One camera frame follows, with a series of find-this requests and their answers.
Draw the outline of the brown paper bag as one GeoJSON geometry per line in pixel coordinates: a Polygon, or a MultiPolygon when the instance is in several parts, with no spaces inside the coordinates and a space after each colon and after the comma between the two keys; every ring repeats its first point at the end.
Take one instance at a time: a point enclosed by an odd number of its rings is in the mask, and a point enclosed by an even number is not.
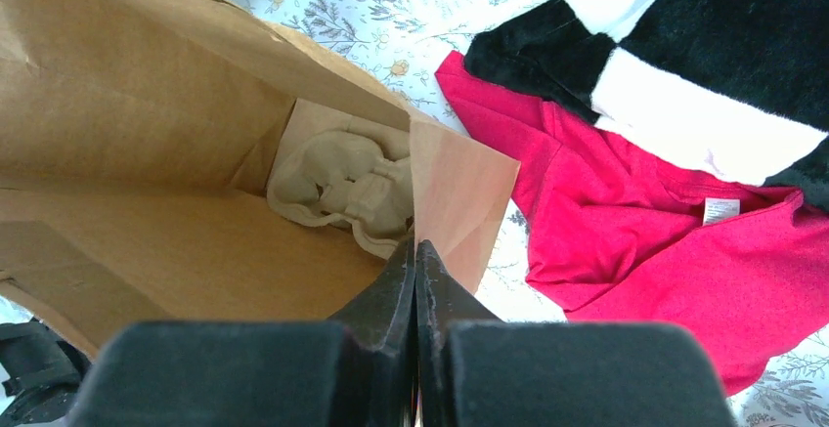
{"type": "Polygon", "coordinates": [[[227,0],[1,0],[2,296],[89,356],[140,320],[331,316],[383,260],[265,198],[331,111],[402,136],[415,233],[475,290],[516,161],[227,0]]]}

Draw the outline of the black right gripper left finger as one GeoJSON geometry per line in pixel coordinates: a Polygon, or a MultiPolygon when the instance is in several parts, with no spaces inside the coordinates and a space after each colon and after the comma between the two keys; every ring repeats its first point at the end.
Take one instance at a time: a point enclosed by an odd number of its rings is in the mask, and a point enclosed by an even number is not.
{"type": "Polygon", "coordinates": [[[412,426],[415,243],[326,320],[148,321],[114,337],[70,426],[412,426]]]}

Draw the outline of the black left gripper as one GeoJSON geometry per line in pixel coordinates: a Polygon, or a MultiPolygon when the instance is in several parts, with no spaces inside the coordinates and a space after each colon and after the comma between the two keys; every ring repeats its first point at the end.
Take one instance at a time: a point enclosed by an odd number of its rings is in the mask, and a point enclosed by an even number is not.
{"type": "Polygon", "coordinates": [[[1,424],[63,426],[91,366],[85,354],[32,319],[1,325],[1,424]]]}

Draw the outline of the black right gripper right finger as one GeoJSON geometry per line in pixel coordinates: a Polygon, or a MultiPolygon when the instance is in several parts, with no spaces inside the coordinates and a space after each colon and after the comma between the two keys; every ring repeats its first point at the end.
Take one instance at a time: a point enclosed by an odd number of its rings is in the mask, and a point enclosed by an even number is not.
{"type": "Polygon", "coordinates": [[[421,242],[414,291],[426,426],[731,426],[691,335],[661,323],[498,319],[421,242]]]}

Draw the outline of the cardboard cup carrier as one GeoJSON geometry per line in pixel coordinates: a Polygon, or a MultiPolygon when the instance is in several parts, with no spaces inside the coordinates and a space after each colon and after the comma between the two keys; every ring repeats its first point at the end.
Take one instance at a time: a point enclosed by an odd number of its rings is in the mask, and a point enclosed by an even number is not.
{"type": "Polygon", "coordinates": [[[291,222],[347,230],[363,250],[387,259],[414,225],[411,157],[389,157],[361,134],[324,131],[275,162],[266,199],[291,222]]]}

